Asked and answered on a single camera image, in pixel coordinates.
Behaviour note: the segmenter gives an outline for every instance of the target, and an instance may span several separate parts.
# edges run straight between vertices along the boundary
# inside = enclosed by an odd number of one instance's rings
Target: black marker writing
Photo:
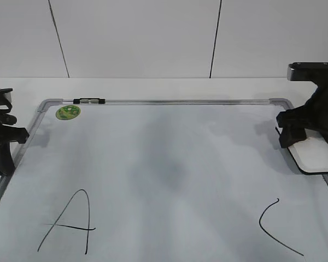
[[[270,205],[269,205],[269,206],[263,211],[263,213],[261,214],[260,219],[259,219],[259,226],[261,227],[261,229],[262,229],[262,230],[263,230],[263,231],[264,231],[264,232],[265,232],[270,238],[274,239],[275,241],[277,241],[278,243],[280,243],[280,244],[283,245],[284,247],[286,247],[286,248],[292,250],[293,252],[295,252],[295,253],[297,253],[297,254],[299,254],[299,255],[301,255],[301,256],[304,257],[304,255],[303,255],[302,253],[300,253],[299,251],[297,251],[297,250],[295,250],[295,249],[293,249],[293,248],[287,246],[286,244],[280,242],[277,238],[275,238],[275,237],[272,236],[269,232],[267,232],[266,229],[263,228],[263,226],[261,225],[261,219],[262,219],[262,217],[264,216],[265,212],[266,212],[271,206],[277,204],[278,202],[279,202],[279,198],[277,198],[276,202],[273,202],[272,204],[270,204]]]
[[[73,227],[70,225],[60,225],[58,224],[58,220],[60,220],[60,218],[62,217],[63,213],[65,212],[65,210],[67,209],[68,205],[71,203],[72,199],[75,197],[75,195],[79,192],[84,192],[87,198],[87,209],[88,209],[88,220],[87,220],[87,229],[86,228],[78,228],[78,227]],[[66,204],[66,206],[64,207],[64,209],[62,210],[62,212],[60,213],[60,215],[57,217],[56,221],[51,224],[51,228],[49,229],[49,231],[45,234],[45,236],[43,237],[43,240],[41,241],[39,247],[38,247],[38,252],[40,251],[45,239],[48,237],[48,235],[50,234],[50,232],[52,231],[52,229],[55,227],[67,227],[67,228],[74,228],[74,229],[79,229],[79,230],[86,230],[86,250],[85,250],[85,255],[87,254],[87,249],[89,247],[89,232],[92,230],[95,230],[96,228],[90,229],[90,201],[89,201],[89,195],[87,194],[87,192],[84,189],[80,189],[78,191],[76,191],[72,197],[70,198],[70,200],[68,201],[68,203]]]

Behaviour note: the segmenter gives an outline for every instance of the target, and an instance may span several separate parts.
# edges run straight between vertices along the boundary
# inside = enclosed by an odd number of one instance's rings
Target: round sticker
[[[59,120],[70,120],[80,115],[81,109],[76,105],[66,105],[56,111]]]

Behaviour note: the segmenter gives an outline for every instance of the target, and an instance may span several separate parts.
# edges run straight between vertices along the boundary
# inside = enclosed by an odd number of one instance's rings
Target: table surface
[[[302,105],[315,91],[311,82],[283,78],[239,79],[78,79],[0,78],[0,88],[13,88],[11,113],[17,127],[27,127],[49,98],[73,99],[269,99],[286,98]]]

